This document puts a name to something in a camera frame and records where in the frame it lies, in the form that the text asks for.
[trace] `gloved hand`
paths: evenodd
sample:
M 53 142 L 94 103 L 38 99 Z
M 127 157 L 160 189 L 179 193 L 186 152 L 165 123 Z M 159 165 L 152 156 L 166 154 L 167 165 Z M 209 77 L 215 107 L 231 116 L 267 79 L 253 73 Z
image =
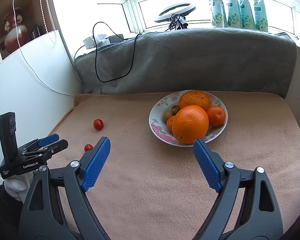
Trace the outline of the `gloved hand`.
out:
M 22 175 L 13 175 L 4 180 L 6 192 L 18 201 L 25 203 L 30 185 L 32 183 L 35 171 L 30 171 Z

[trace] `red tomato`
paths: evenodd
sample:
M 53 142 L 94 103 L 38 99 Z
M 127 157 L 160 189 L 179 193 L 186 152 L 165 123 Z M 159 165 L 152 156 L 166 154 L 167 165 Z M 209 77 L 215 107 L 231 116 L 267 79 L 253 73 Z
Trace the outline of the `red tomato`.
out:
M 84 147 L 84 151 L 87 152 L 87 151 L 90 151 L 93 149 L 93 146 L 91 144 L 87 144 L 85 147 Z
M 96 129 L 96 130 L 101 130 L 103 128 L 103 121 L 101 119 L 96 119 L 94 120 L 93 122 L 93 127 Z

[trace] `plate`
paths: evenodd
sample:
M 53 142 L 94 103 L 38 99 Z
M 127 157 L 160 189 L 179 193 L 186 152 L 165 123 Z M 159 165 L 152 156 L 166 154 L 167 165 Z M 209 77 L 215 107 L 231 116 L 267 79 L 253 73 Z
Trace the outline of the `plate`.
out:
M 166 124 L 163 121 L 163 113 L 165 111 L 170 111 L 171 107 L 178 104 L 179 98 L 186 92 L 190 90 L 183 90 L 179 92 L 172 93 L 164 98 L 162 98 L 159 102 L 157 102 L 154 107 L 152 108 L 150 114 L 149 114 L 149 125 L 151 131 L 154 133 L 154 135 L 162 140 L 163 142 L 175 145 L 179 147 L 192 147 L 193 144 L 184 144 L 178 142 L 175 137 L 173 136 L 172 132 L 170 132 L 167 129 Z M 224 103 L 217 98 L 216 96 L 205 92 L 211 101 L 211 106 L 221 106 L 223 110 L 226 113 L 226 120 L 220 127 L 212 127 L 209 126 L 209 129 L 207 131 L 207 134 L 203 137 L 203 140 L 208 143 L 214 140 L 219 136 L 219 134 L 222 133 L 224 128 L 226 127 L 226 124 L 228 122 L 228 112 L 226 109 L 226 106 Z

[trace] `gray fabric cover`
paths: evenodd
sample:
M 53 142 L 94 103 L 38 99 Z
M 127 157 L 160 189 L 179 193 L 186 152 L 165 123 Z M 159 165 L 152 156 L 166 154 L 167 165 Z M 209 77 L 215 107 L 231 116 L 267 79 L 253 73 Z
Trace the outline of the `gray fabric cover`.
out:
M 101 80 L 125 75 L 134 39 L 98 50 Z M 133 68 L 126 77 L 101 83 L 95 51 L 77 57 L 76 72 L 85 93 L 133 94 L 187 89 L 269 92 L 287 95 L 297 46 L 277 35 L 231 28 L 150 32 L 138 37 Z

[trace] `plate rim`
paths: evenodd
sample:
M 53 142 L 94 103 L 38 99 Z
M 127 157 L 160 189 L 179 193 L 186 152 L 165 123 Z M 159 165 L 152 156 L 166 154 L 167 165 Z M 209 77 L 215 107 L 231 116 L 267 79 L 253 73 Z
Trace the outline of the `plate rim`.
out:
M 157 136 L 156 133 L 153 131 L 153 129 L 152 129 L 152 127 L 151 127 L 151 121 L 150 121 L 150 116 L 151 116 L 151 113 L 152 113 L 154 107 L 155 107 L 158 103 L 160 103 L 160 101 L 161 101 L 162 99 L 164 99 L 165 97 L 170 96 L 170 95 L 172 95 L 172 94 L 174 94 L 174 93 L 177 93 L 177 92 L 184 92 L 184 93 L 186 93 L 186 92 L 191 91 L 191 90 L 193 90 L 193 89 L 189 89 L 189 90 L 181 90 L 181 91 L 176 91 L 176 92 L 173 92 L 173 93 L 171 93 L 171 94 L 168 94 L 168 95 L 164 96 L 163 98 L 161 98 L 158 102 L 156 102 L 156 103 L 154 104 L 154 106 L 152 107 L 152 109 L 151 109 L 151 111 L 150 111 L 150 113 L 149 113 L 149 127 L 150 127 L 150 130 L 152 131 L 152 133 L 153 133 L 159 140 L 163 141 L 164 143 L 167 143 L 167 144 L 170 144 L 170 145 L 173 145 L 173 146 L 177 146 L 177 147 L 193 147 L 193 144 L 176 145 L 176 144 L 173 144 L 173 143 L 164 141 L 162 138 L 160 138 L 159 136 Z M 211 93 L 209 93 L 209 92 L 207 92 L 207 91 L 204 91 L 204 90 L 201 90 L 201 91 L 203 91 L 203 92 L 205 92 L 205 93 L 207 93 L 207 94 L 209 94 L 209 95 L 212 95 L 212 96 L 216 97 L 218 100 L 220 100 L 220 98 L 218 98 L 217 96 L 215 96 L 215 95 L 213 95 L 213 94 L 211 94 Z M 228 110 L 227 110 L 227 108 L 226 108 L 226 105 L 225 105 L 223 102 L 222 102 L 222 104 L 225 106 L 225 109 L 224 109 L 224 110 L 225 110 L 225 113 L 226 113 L 226 123 L 225 123 L 224 127 L 220 130 L 220 132 L 217 133 L 217 135 L 216 135 L 215 137 L 213 137 L 213 138 L 207 140 L 205 143 L 209 143 L 209 142 L 213 141 L 213 140 L 214 140 L 215 138 L 217 138 L 217 137 L 223 132 L 223 130 L 226 128 L 226 125 L 227 125 L 227 123 L 228 123 Z

